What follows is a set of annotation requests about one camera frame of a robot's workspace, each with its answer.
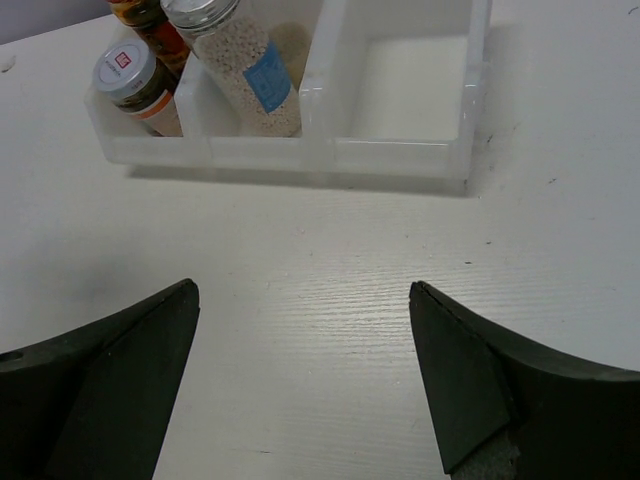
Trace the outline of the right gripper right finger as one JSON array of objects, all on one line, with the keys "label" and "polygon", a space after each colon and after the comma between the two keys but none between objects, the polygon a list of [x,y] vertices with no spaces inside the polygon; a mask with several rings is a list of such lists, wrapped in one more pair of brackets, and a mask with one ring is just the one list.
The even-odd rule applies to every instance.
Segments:
[{"label": "right gripper right finger", "polygon": [[531,340],[434,286],[411,286],[412,334],[453,479],[635,479],[639,375]]}]

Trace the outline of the red lid sauce jar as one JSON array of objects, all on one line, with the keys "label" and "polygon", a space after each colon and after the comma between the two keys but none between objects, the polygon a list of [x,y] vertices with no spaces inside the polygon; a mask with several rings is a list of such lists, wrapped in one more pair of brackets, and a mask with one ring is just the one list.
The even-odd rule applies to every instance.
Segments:
[{"label": "red lid sauce jar", "polygon": [[111,12],[144,40],[177,81],[188,57],[189,46],[170,23],[159,0],[108,0]]}]

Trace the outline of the purple lid spice jar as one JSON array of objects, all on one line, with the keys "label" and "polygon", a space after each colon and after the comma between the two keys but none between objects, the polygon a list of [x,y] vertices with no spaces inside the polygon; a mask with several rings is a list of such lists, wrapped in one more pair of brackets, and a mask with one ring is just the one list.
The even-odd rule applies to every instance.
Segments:
[{"label": "purple lid spice jar", "polygon": [[139,38],[111,45],[96,61],[93,87],[120,111],[163,137],[181,137],[178,78]]}]

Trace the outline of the white tube bottle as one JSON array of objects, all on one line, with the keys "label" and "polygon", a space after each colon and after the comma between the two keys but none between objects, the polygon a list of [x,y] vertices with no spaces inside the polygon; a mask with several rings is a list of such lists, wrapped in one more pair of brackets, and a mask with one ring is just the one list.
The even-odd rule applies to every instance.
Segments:
[{"label": "white tube bottle", "polygon": [[162,1],[160,5],[253,132],[268,137],[298,132],[298,93],[250,1]]}]

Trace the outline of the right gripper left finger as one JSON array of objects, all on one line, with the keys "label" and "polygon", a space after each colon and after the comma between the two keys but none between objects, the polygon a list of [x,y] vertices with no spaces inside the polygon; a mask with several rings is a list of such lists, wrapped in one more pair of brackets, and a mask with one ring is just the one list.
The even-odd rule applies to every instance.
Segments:
[{"label": "right gripper left finger", "polygon": [[200,314],[178,283],[1,355],[4,479],[150,479]]}]

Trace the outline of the white three-slot organizer tray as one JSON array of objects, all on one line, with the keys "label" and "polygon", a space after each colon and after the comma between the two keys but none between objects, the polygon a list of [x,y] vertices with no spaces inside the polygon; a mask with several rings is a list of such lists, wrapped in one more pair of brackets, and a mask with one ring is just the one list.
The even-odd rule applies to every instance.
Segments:
[{"label": "white three-slot organizer tray", "polygon": [[183,135],[159,136],[90,83],[115,164],[464,182],[486,83],[488,1],[250,1],[299,96],[290,137],[253,132],[190,50],[174,94]]}]

